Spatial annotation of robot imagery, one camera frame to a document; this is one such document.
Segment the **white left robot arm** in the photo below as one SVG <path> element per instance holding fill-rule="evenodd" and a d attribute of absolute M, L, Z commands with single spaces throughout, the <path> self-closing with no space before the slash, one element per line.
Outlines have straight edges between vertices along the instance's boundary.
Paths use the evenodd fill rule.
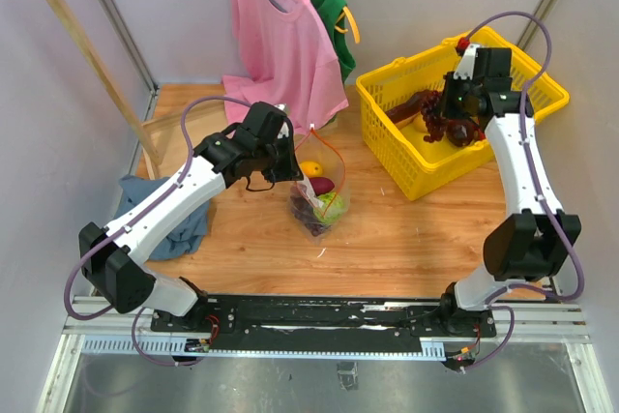
<path fill-rule="evenodd" d="M 270 185 L 304 177 L 282 104 L 250 104 L 242 122 L 189 146 L 179 170 L 128 213 L 103 227 L 86 224 L 78 234 L 81 258 L 72 273 L 86 278 L 121 314 L 162 310 L 184 330 L 200 329 L 207 319 L 206 292 L 186 279 L 149 272 L 145 263 L 189 214 L 254 172 Z"/>

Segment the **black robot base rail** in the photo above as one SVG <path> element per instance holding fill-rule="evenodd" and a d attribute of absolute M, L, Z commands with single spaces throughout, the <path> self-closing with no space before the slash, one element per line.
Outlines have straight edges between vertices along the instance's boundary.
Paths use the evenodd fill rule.
<path fill-rule="evenodd" d="M 310 356 L 418 354 L 424 338 L 496 334 L 490 310 L 459 310 L 447 299 L 231 294 L 200 299 L 185 316 L 157 310 L 150 328 L 192 337 L 214 330 L 218 350 Z"/>

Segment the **green custard apple toy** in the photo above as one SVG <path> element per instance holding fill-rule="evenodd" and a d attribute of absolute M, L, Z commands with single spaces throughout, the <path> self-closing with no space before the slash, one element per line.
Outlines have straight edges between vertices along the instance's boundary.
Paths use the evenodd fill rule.
<path fill-rule="evenodd" d="M 313 209 L 315 217 L 323 224 L 331 225 L 347 212 L 347 200 L 336 192 L 330 192 L 317 197 L 319 205 Z"/>

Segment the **dark purple eggplant toy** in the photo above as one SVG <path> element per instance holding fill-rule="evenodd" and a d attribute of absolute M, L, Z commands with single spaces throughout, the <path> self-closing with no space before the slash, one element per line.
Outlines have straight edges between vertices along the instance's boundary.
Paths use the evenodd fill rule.
<path fill-rule="evenodd" d="M 335 189 L 335 183 L 326 177 L 311 177 L 309 182 L 316 195 L 330 193 Z"/>

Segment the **yellow round fruit toy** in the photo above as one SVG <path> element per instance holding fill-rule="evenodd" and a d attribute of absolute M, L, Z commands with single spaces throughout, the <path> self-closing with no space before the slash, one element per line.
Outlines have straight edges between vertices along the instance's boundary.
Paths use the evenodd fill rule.
<path fill-rule="evenodd" d="M 427 133 L 427 125 L 421 114 L 415 116 L 411 121 L 411 126 L 418 133 Z"/>

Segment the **orange yellow mango toy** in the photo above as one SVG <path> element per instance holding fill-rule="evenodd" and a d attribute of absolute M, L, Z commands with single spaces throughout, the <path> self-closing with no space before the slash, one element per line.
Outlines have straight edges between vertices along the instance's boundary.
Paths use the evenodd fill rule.
<path fill-rule="evenodd" d="M 309 178 L 323 176 L 323 172 L 324 172 L 323 167 L 318 162 L 304 161 L 300 163 L 300 167 L 301 167 L 302 172 Z"/>

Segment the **dark purple grape bunch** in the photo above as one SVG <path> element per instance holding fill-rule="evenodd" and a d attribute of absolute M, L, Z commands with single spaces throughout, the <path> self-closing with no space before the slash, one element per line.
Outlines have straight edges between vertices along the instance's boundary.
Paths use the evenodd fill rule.
<path fill-rule="evenodd" d="M 313 212 L 311 205 L 302 197 L 293 195 L 289 198 L 290 212 L 312 237 L 319 237 L 330 230 L 330 225 L 322 222 Z"/>

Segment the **clear zip top bag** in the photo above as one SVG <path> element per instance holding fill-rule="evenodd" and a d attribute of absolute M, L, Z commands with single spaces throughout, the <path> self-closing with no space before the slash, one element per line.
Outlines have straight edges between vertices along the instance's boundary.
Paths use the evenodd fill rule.
<path fill-rule="evenodd" d="M 344 158 L 314 127 L 295 137 L 295 156 L 302 179 L 290 188 L 288 209 L 307 237 L 319 244 L 349 210 Z"/>

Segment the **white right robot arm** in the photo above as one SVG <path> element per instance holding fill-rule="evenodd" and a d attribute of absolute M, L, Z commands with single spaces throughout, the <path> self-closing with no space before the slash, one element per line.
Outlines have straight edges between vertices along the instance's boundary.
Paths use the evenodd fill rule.
<path fill-rule="evenodd" d="M 547 179 L 527 91 L 512 87 L 512 52 L 463 42 L 454 71 L 445 76 L 441 117 L 473 116 L 494 153 L 506 201 L 506 218 L 486 237 L 484 262 L 452 283 L 441 297 L 437 322 L 450 336 L 479 333 L 489 306 L 516 289 L 536 291 L 573 252 L 581 231 Z"/>

